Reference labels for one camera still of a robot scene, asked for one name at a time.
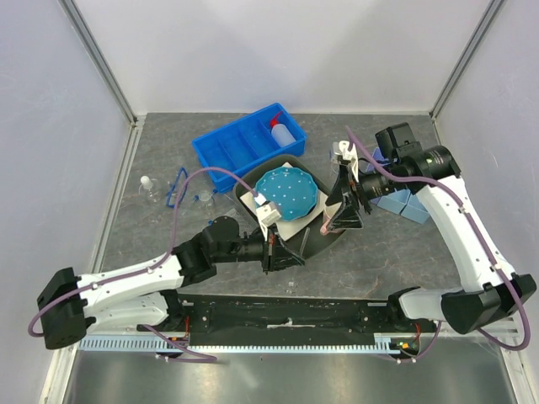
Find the glass stirring rod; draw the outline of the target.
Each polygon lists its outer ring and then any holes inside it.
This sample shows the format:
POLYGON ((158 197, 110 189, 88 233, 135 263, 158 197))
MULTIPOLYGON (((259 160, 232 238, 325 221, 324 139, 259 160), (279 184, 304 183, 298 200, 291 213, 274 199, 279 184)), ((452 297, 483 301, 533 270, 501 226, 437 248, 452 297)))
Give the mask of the glass stirring rod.
POLYGON ((309 235, 310 235, 310 230, 311 230, 310 227, 306 227, 305 231, 304 231, 304 234, 303 234, 302 243, 301 243, 300 250, 299 250, 299 253, 300 253, 300 255, 302 257, 304 256, 304 251, 305 251, 305 248, 307 246, 308 238, 309 238, 309 235))

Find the white wash bottle red cap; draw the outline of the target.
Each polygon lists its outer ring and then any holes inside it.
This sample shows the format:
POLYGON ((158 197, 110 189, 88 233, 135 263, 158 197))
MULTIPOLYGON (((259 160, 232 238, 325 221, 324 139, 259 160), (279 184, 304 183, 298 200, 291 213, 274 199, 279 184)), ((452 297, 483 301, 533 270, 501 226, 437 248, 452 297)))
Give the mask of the white wash bottle red cap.
POLYGON ((295 138, 288 128, 280 122, 281 112, 276 114, 269 122, 270 134, 279 147, 286 147, 295 142, 295 138))

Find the glass flask with stopper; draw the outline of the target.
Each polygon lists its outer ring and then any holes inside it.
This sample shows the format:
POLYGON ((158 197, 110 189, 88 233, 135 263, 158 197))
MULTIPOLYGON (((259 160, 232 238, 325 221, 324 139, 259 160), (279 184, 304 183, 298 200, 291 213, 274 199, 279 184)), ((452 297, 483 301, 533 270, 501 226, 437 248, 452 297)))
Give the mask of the glass flask with stopper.
POLYGON ((148 202, 152 203, 159 202, 162 196, 159 181, 147 175, 141 176, 138 192, 139 195, 144 196, 148 202))

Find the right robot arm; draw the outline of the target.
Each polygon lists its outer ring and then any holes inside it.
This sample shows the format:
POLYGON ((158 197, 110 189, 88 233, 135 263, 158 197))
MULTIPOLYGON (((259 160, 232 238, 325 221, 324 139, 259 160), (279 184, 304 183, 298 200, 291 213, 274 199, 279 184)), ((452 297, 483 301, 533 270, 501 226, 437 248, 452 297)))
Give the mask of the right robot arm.
POLYGON ((353 133, 332 146, 339 174, 328 196, 323 232, 361 228, 371 201, 407 190, 427 210, 459 273, 455 289, 412 287, 388 298, 387 325, 405 331, 418 319, 446 322, 454 331, 481 332, 519 314, 524 336, 531 334, 524 303, 536 292, 529 274, 518 274, 504 258, 472 206, 461 169, 444 146, 424 148, 407 123, 376 133, 382 154, 369 154, 353 133))

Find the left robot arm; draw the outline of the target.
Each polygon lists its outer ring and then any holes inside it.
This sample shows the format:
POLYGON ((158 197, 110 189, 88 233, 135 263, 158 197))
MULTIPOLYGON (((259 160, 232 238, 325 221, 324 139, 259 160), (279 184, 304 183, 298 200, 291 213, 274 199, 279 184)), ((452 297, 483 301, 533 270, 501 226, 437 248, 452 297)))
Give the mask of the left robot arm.
POLYGON ((58 270, 37 299, 41 337, 49 350, 82 340, 97 325, 98 314, 153 292, 176 290, 216 275, 219 263, 259 262, 264 272, 303 265, 304 258, 286 246, 276 226, 240 234, 239 224, 220 216, 170 253, 139 265, 101 274, 77 276, 58 270))

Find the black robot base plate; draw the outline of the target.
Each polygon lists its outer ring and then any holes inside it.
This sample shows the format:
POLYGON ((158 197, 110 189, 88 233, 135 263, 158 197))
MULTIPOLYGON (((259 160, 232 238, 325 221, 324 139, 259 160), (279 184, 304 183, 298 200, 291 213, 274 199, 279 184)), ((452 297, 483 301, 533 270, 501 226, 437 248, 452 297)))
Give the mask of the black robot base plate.
POLYGON ((165 293, 159 332, 188 332, 193 345, 367 344, 378 333, 434 332, 432 321, 391 315, 384 300, 165 293))

